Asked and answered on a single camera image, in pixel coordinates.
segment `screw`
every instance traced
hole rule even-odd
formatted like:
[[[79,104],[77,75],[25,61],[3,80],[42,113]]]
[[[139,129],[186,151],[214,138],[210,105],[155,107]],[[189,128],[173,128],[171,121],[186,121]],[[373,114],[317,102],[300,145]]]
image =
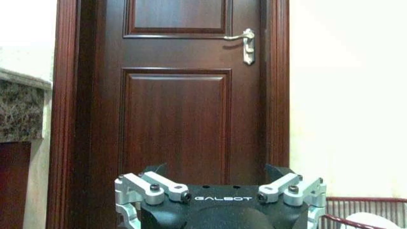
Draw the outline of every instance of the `screw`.
[[[289,186],[289,191],[294,194],[298,194],[300,193],[300,188],[297,185],[290,185]]]
[[[161,185],[159,184],[153,184],[150,186],[150,189],[151,189],[151,191],[158,192],[158,191],[161,191]]]
[[[267,202],[267,196],[263,193],[258,194],[258,201],[261,204],[265,204]]]
[[[191,193],[185,192],[185,194],[181,196],[181,200],[183,201],[183,203],[189,203],[191,201]]]

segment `white wall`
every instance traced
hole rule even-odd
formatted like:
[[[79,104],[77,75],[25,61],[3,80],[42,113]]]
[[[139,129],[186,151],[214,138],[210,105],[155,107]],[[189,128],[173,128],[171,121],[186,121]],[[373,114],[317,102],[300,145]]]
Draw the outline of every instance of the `white wall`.
[[[0,0],[0,68],[54,79],[57,0]],[[33,141],[25,228],[46,228],[53,91],[46,91],[43,139]]]
[[[53,81],[57,0],[0,0],[0,67]]]
[[[407,198],[407,0],[292,0],[292,158],[330,196]]]

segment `door lock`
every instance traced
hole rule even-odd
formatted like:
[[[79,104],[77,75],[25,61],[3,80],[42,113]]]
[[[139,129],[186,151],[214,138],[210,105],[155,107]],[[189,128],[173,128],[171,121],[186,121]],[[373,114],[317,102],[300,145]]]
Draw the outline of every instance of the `door lock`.
[[[251,65],[255,62],[255,33],[251,29],[246,29],[239,36],[225,36],[227,41],[235,41],[243,38],[243,62]]]

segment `marble countertop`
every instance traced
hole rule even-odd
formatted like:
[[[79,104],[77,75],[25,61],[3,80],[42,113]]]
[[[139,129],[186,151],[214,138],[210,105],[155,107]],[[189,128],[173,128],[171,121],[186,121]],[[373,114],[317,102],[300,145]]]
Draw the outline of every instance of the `marble countertop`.
[[[31,75],[10,71],[5,68],[0,68],[0,80],[37,87],[43,90],[53,90],[53,82],[39,79]]]
[[[45,93],[53,83],[0,69],[0,142],[42,138]]]

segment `door trim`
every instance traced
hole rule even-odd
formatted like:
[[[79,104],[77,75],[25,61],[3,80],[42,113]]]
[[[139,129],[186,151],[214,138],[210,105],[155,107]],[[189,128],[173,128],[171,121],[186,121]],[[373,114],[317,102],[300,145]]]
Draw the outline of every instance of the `door trim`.
[[[290,160],[290,0],[265,0],[267,162]],[[58,0],[47,228],[87,228],[97,0]]]

